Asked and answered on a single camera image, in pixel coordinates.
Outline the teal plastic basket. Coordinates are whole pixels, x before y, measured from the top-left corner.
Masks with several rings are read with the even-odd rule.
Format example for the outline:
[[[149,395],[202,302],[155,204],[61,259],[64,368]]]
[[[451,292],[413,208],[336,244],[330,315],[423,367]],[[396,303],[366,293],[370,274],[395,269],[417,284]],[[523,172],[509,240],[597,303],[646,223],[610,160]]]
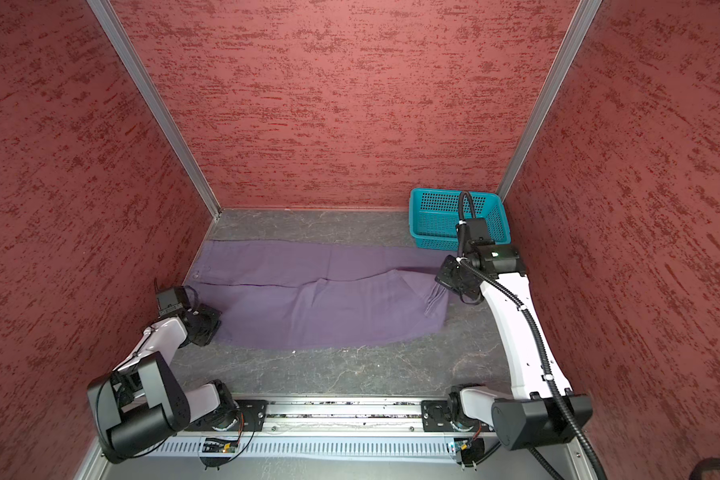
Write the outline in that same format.
[[[415,188],[410,192],[408,223],[416,246],[423,249],[455,251],[458,190]],[[491,238],[509,244],[511,234],[501,199],[493,193],[471,192],[475,213],[486,220]]]

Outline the purple trousers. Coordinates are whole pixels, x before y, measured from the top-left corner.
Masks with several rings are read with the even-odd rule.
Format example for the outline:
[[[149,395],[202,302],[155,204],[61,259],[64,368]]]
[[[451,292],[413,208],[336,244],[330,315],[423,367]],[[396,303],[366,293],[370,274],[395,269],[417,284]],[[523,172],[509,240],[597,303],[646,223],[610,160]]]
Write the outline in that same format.
[[[277,240],[208,241],[188,284],[220,311],[217,339],[236,347],[379,346],[439,331],[449,292],[442,251]]]

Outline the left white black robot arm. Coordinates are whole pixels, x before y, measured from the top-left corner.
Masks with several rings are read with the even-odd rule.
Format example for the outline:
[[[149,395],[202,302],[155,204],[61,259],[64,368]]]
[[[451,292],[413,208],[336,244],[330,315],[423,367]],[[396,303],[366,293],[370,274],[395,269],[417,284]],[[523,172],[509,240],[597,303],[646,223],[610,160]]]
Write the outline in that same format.
[[[220,326],[220,312],[211,307],[181,307],[147,327],[124,361],[89,384],[94,428],[109,462],[146,456],[191,426],[243,431],[241,408],[222,381],[186,391],[171,369],[180,348],[209,345]]]

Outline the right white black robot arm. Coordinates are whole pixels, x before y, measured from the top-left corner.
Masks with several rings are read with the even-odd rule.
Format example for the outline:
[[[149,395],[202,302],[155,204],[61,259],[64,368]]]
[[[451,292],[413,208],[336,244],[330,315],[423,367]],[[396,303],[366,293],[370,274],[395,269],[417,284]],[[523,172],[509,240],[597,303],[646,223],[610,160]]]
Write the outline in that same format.
[[[510,372],[510,392],[485,385],[456,386],[448,417],[461,431],[485,426],[509,450],[566,444],[583,431],[593,413],[575,394],[544,336],[524,266],[509,245],[449,255],[436,281],[462,299],[485,303],[497,325]]]

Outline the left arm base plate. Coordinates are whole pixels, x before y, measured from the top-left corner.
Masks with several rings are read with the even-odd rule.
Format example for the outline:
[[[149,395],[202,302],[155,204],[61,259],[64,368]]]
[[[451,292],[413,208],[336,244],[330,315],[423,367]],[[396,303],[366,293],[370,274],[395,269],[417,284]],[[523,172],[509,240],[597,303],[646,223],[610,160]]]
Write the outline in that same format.
[[[258,432],[263,429],[269,403],[260,399],[238,399],[221,406],[211,428],[219,432]]]

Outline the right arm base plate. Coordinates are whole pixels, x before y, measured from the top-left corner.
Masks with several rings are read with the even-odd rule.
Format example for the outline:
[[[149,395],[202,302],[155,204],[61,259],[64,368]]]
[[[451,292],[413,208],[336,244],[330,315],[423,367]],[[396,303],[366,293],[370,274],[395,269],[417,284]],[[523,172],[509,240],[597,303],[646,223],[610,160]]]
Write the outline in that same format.
[[[467,417],[458,400],[422,400],[422,425],[425,432],[456,432],[464,434],[494,433],[488,424]]]

